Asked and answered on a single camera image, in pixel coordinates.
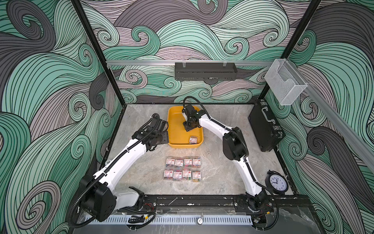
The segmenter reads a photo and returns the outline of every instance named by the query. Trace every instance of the briefcase handle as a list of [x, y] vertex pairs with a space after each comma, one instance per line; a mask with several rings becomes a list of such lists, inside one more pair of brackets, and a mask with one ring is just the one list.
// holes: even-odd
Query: briefcase handle
[[273, 124], [275, 124], [275, 119], [268, 119], [264, 110], [268, 111], [269, 109], [267, 108], [267, 106], [261, 109], [262, 114], [264, 115], [266, 121], [267, 122], [272, 122]]

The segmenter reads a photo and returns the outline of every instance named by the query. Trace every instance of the aluminum rail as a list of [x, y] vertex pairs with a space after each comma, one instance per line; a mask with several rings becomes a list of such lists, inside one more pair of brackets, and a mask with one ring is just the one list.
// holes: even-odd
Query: aluminum rail
[[[307, 83], [307, 79], [301, 74], [299, 69], [293, 64], [287, 67], [291, 75], [299, 83]], [[340, 114], [332, 108], [332, 106], [325, 100], [322, 94], [314, 87], [313, 84], [308, 83], [304, 90], [318, 108], [325, 114], [327, 119], [334, 125], [334, 127], [344, 137], [344, 140], [351, 146], [353, 151], [359, 155], [360, 159], [366, 166], [374, 173], [374, 153], [372, 149], [358, 136], [352, 127], [340, 116]]]
[[235, 63], [236, 66], [271, 66], [274, 60], [107, 60], [108, 66], [174, 66], [175, 63]]

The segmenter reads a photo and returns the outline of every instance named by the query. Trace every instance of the black frame post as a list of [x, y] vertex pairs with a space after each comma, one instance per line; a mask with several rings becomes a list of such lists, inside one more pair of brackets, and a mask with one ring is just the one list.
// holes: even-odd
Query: black frame post
[[[296, 43], [299, 41], [299, 38], [303, 35], [306, 27], [308, 26], [314, 12], [316, 12], [321, 0], [312, 0], [308, 6], [308, 8], [305, 11], [305, 14], [300, 19], [299, 25], [297, 26], [294, 34], [292, 35], [291, 39], [289, 40], [286, 48], [283, 51], [283, 54], [280, 58], [288, 58], [291, 54], [292, 50], [296, 46]], [[267, 92], [269, 91], [270, 87], [266, 83], [265, 87], [261, 91], [260, 95], [258, 96], [258, 99], [264, 99]]]
[[119, 99], [119, 102], [121, 103], [121, 106], [126, 107], [125, 100], [123, 99], [121, 91], [118, 88], [116, 79], [114, 78], [114, 75], [113, 75], [112, 71], [109, 70], [109, 68], [107, 66], [107, 62], [106, 62], [107, 60], [104, 56], [104, 53], [102, 52], [102, 50], [100, 48], [99, 42], [97, 41], [97, 39], [95, 37], [94, 31], [93, 31], [93, 29], [92, 29], [92, 27], [91, 27], [91, 25], [88, 21], [88, 18], [87, 18], [87, 15], [86, 15], [85, 11], [83, 10], [83, 6], [80, 3], [80, 0], [71, 0], [71, 3], [72, 3], [72, 5], [75, 9], [75, 12], [77, 13], [77, 15], [80, 19], [80, 22], [83, 25], [83, 28], [86, 31], [88, 39], [90, 40], [90, 42], [93, 46], [93, 49], [94, 49], [97, 57], [99, 58], [99, 61], [102, 65], [102, 67], [104, 68], [104, 72], [107, 75], [107, 78], [109, 79], [109, 82], [112, 84], [114, 92], [116, 93], [116, 95]]

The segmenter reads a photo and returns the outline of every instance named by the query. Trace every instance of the clock face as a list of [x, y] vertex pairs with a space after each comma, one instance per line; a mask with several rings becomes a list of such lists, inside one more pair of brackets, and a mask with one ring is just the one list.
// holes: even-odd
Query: clock face
[[284, 192], [287, 188], [286, 181], [279, 175], [271, 175], [270, 183], [272, 184], [273, 188], [275, 188], [278, 191]]

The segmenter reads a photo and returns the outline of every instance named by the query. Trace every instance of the wave pattern wallpaper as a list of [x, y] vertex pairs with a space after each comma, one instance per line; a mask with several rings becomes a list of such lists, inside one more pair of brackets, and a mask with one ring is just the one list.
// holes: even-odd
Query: wave pattern wallpaper
[[[374, 150], [374, 2], [320, 7], [290, 56], [327, 102]], [[374, 175], [305, 93], [271, 104], [286, 137], [278, 145], [327, 233], [372, 234]]]
[[[305, 0], [82, 0], [107, 60], [274, 60], [304, 15]], [[235, 81], [175, 81], [174, 67], [113, 66], [127, 103], [247, 103], [267, 67]]]
[[67, 233], [121, 106], [70, 0], [0, 1], [1, 233]]

